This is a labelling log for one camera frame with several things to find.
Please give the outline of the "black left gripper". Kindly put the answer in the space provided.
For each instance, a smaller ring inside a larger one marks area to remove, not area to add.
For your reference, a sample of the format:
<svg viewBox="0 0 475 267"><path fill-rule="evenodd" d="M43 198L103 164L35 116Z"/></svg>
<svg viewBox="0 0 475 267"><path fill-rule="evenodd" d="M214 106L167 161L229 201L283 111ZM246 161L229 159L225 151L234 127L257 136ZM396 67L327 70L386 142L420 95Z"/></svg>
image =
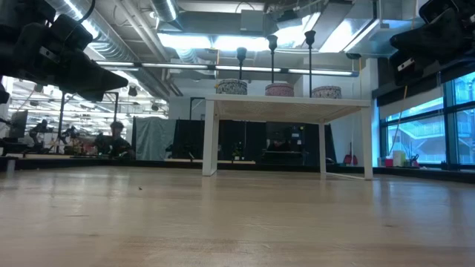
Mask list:
<svg viewBox="0 0 475 267"><path fill-rule="evenodd" d="M104 92L128 85L126 78L99 66L81 51L65 52L59 61L55 29L55 21L20 28L0 24L0 76L55 80L60 88L90 102L101 102Z"/></svg>

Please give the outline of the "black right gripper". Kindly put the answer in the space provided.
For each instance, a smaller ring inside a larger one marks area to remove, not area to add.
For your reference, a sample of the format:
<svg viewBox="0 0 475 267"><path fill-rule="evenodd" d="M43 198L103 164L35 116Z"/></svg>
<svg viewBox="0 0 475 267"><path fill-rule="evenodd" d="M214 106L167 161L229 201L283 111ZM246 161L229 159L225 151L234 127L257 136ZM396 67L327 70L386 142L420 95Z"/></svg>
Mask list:
<svg viewBox="0 0 475 267"><path fill-rule="evenodd" d="M396 34L390 44L405 53L448 53L447 59L475 59L475 0L447 0L447 9L429 24ZM427 59L420 54L393 54L394 83L422 77Z"/></svg>

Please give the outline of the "white purple floral candle tin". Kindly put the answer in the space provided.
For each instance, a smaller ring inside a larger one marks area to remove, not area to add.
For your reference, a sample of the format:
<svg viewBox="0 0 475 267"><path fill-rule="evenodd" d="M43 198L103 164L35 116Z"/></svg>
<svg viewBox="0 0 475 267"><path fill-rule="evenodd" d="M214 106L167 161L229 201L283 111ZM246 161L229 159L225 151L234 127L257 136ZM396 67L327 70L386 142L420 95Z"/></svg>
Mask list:
<svg viewBox="0 0 475 267"><path fill-rule="evenodd" d="M340 99L341 88L339 86L325 85L312 90L312 98Z"/></svg>

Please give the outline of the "tall black candlestick holder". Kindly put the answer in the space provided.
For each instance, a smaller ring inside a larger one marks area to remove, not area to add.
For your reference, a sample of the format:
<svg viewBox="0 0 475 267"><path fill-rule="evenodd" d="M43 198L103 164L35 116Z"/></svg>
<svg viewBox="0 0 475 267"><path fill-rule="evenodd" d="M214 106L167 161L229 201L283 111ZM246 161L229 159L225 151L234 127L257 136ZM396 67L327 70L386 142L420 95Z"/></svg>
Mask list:
<svg viewBox="0 0 475 267"><path fill-rule="evenodd" d="M308 46L309 52L309 97L312 97L312 45L315 42L315 31L308 30L304 35L306 37L305 42Z"/></svg>

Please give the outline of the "teal leaf patterned candle tin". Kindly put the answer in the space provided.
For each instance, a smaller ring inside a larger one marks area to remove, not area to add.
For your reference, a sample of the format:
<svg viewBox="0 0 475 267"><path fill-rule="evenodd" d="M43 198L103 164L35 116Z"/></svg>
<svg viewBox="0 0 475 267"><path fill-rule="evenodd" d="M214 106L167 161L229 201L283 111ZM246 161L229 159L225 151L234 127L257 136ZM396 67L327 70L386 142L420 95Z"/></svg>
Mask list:
<svg viewBox="0 0 475 267"><path fill-rule="evenodd" d="M217 94L246 95L247 83L239 79L223 79L218 82Z"/></svg>

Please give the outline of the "pink candle tin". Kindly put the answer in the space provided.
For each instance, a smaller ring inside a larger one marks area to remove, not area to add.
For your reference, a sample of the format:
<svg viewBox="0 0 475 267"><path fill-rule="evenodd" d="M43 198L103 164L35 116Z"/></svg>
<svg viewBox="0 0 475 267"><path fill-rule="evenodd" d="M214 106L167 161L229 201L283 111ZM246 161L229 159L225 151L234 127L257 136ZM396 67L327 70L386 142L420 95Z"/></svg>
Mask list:
<svg viewBox="0 0 475 267"><path fill-rule="evenodd" d="M289 83L271 83L265 88L266 96L294 96L294 87Z"/></svg>

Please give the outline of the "medium black candlestick holder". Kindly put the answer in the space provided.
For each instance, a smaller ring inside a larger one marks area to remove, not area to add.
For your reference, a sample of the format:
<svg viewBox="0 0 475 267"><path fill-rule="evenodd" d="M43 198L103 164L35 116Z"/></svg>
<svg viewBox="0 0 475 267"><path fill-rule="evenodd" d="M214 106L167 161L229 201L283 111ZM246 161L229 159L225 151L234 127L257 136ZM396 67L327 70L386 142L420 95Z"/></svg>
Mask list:
<svg viewBox="0 0 475 267"><path fill-rule="evenodd" d="M271 55L271 83L275 82L275 49L278 46L278 37L276 35L269 35L266 37L269 43Z"/></svg>

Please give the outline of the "short black candlestick holder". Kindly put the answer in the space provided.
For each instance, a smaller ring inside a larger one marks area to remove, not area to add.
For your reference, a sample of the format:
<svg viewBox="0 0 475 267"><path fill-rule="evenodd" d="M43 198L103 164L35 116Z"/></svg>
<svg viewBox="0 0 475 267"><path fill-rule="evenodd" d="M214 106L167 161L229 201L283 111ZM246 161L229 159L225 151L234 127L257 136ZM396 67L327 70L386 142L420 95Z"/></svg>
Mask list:
<svg viewBox="0 0 475 267"><path fill-rule="evenodd" d="M237 60L239 61L239 80L241 80L242 79L243 62L246 59L247 49L245 47L238 47L236 52L237 52Z"/></svg>

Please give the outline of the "person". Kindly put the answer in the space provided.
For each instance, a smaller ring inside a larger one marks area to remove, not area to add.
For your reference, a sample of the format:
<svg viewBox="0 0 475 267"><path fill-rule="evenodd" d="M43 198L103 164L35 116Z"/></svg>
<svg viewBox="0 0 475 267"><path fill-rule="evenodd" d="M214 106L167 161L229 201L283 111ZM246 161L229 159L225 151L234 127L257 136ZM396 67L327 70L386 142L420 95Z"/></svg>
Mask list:
<svg viewBox="0 0 475 267"><path fill-rule="evenodd" d="M115 121L110 125L111 135L99 134L94 140L98 154L107 154L110 159L135 159L134 149L121 137L124 125Z"/></svg>

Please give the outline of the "grey cloth cover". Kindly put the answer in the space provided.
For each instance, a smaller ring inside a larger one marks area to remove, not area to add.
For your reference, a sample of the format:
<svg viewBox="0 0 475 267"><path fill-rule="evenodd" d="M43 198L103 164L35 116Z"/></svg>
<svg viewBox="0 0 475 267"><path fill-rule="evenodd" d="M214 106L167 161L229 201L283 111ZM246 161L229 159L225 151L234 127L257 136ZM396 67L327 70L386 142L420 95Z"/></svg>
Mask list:
<svg viewBox="0 0 475 267"><path fill-rule="evenodd" d="M137 118L136 159L141 161L164 161L166 149L173 145L177 121L159 117Z"/></svg>

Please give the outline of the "black desktop monitor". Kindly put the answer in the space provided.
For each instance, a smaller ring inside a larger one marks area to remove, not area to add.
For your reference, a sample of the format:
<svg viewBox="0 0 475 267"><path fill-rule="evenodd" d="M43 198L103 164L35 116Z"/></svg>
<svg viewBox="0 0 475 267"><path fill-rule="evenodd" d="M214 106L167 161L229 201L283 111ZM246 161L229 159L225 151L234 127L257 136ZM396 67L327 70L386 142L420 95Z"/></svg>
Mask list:
<svg viewBox="0 0 475 267"><path fill-rule="evenodd" d="M10 120L10 130L8 136L10 138L23 138L26 124L27 124L28 111L15 112Z"/></svg>

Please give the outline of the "long ceiling light bar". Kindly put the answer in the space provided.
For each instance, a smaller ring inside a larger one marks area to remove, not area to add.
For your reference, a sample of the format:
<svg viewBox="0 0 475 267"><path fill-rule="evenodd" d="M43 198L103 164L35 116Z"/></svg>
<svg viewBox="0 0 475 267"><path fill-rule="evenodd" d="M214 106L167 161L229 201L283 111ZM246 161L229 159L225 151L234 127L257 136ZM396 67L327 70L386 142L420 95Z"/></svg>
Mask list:
<svg viewBox="0 0 475 267"><path fill-rule="evenodd" d="M295 75L313 76L351 76L357 77L358 71L349 70L322 70L322 69L295 69L278 67L253 67L253 66L231 66L231 65L199 65L199 64L179 64L179 63L143 63L143 62L114 62L96 61L102 67L123 67L123 68L167 68L174 70L212 70L212 71L243 71L253 73L280 73Z"/></svg>

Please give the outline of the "black framed window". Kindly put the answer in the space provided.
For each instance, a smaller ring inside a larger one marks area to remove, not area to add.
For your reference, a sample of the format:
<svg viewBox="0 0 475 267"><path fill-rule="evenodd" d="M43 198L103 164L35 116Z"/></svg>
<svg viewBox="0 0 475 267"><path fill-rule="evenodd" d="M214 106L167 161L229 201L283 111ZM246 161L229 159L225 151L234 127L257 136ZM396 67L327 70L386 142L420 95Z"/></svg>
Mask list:
<svg viewBox="0 0 475 267"><path fill-rule="evenodd" d="M475 168L475 72L447 82L439 77L435 88L402 98L378 101L380 149L385 159L393 151L419 155L419 166Z"/></svg>

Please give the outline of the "red dustpan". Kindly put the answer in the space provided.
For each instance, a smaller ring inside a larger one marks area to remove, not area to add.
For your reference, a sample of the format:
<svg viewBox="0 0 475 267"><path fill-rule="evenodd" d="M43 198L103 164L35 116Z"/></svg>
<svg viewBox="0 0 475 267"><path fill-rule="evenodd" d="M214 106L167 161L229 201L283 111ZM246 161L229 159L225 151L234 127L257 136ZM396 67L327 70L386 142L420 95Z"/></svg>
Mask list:
<svg viewBox="0 0 475 267"><path fill-rule="evenodd" d="M353 143L350 142L349 152L344 156L343 163L346 166L356 166L358 164L358 158L353 152Z"/></svg>

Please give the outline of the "black partition panels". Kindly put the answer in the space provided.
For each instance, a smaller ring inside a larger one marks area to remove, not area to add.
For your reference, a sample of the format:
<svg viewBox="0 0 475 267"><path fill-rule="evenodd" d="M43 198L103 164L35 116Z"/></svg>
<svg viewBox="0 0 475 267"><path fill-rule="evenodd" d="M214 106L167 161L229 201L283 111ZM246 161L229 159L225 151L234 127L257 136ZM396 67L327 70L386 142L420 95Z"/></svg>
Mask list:
<svg viewBox="0 0 475 267"><path fill-rule="evenodd" d="M167 148L174 159L202 159L204 121L178 120L173 145ZM266 123L221 120L218 133L218 159L232 160L233 145L243 143L245 161L260 162L266 149Z"/></svg>

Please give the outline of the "white perforated shelf riser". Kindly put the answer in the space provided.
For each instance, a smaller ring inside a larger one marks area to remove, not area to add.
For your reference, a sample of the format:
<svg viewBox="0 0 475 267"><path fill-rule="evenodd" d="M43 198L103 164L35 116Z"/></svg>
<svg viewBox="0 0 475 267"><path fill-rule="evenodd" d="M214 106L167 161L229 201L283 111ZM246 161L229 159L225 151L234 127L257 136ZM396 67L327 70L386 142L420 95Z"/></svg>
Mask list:
<svg viewBox="0 0 475 267"><path fill-rule="evenodd" d="M326 174L324 126L335 119L359 112L364 163L364 176L361 179L373 178L372 109L368 100L212 94L205 97L205 102L202 163L202 175L205 177L211 177L217 171L219 123L222 119L318 124L320 172Z"/></svg>

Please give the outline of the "grey ceiling junction box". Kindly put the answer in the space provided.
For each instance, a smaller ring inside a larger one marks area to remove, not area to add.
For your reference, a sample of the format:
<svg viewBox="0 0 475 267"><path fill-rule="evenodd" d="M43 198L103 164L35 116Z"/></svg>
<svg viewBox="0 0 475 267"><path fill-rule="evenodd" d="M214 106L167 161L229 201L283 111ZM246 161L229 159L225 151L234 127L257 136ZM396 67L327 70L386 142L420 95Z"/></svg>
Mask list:
<svg viewBox="0 0 475 267"><path fill-rule="evenodd" d="M248 32L263 31L264 14L260 10L241 10L240 30Z"/></svg>

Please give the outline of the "black metal frame rig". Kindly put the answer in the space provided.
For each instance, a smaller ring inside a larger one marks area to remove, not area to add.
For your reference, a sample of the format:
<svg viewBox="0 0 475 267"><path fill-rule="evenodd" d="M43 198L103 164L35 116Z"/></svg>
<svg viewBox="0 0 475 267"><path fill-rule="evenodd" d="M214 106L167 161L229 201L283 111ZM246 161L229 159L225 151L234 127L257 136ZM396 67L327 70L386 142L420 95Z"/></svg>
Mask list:
<svg viewBox="0 0 475 267"><path fill-rule="evenodd" d="M57 139L63 137L89 137L110 130L109 123L118 119L119 94L106 92L103 98L89 101L77 93L63 93L60 109Z"/></svg>

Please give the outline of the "silver spiral ventilation duct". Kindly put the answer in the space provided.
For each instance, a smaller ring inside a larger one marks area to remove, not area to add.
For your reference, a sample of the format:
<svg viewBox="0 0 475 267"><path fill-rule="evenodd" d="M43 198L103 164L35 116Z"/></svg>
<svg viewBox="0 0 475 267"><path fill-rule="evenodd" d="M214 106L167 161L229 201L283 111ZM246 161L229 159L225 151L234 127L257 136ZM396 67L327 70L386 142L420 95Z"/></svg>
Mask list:
<svg viewBox="0 0 475 267"><path fill-rule="evenodd" d="M92 0L46 0L58 14L65 14L73 19L82 18L92 4ZM138 62L139 56L124 42L119 34L106 22L105 18L94 10L83 22L85 28L98 37L88 47L98 53L105 61ZM182 96L180 90L171 81L160 78L145 68L125 70L129 76L138 81L152 96L168 100L170 96Z"/></svg>

